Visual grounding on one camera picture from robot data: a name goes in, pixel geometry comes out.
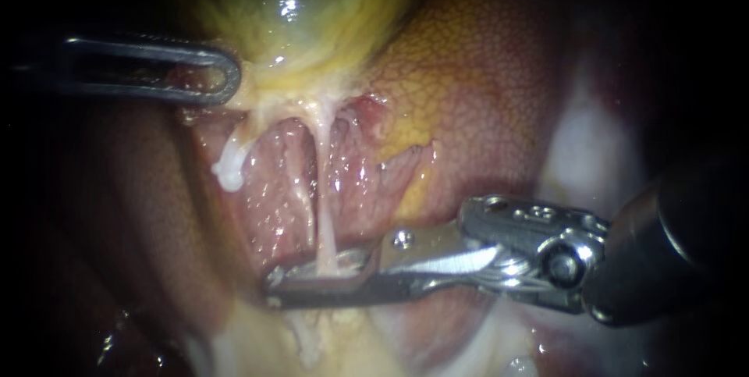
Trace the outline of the left arm instrument jaw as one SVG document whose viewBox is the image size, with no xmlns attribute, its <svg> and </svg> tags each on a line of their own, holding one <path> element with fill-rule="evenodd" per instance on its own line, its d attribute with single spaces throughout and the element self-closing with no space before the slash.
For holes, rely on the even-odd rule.
<svg viewBox="0 0 749 377">
<path fill-rule="evenodd" d="M 53 34 L 16 47 L 16 89 L 27 94 L 224 105 L 241 81 L 232 55 L 185 41 Z"/>
</svg>

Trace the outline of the right arm instrument jaw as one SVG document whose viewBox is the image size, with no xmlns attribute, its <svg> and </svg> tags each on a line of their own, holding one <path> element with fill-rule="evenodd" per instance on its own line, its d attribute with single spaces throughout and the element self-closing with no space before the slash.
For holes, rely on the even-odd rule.
<svg viewBox="0 0 749 377">
<path fill-rule="evenodd" d="M 268 305 L 285 310 L 358 308 L 417 298 L 410 281 L 391 276 L 364 279 L 284 279 L 265 288 Z"/>
<path fill-rule="evenodd" d="M 350 247 L 333 256 L 333 272 L 320 272 L 314 257 L 284 261 L 265 275 L 264 285 L 362 283 L 380 275 L 378 260 L 378 250 L 371 247 Z"/>
</svg>

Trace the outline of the right arm instrument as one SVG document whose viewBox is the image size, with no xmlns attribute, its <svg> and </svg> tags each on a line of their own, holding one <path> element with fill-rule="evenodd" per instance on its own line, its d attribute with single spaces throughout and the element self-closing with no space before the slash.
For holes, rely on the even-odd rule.
<svg viewBox="0 0 749 377">
<path fill-rule="evenodd" d="M 547 201 L 499 194 L 465 199 L 454 220 L 386 234 L 378 271 L 423 297 L 469 286 L 572 315 L 581 287 L 604 257 L 609 222 Z"/>
</svg>

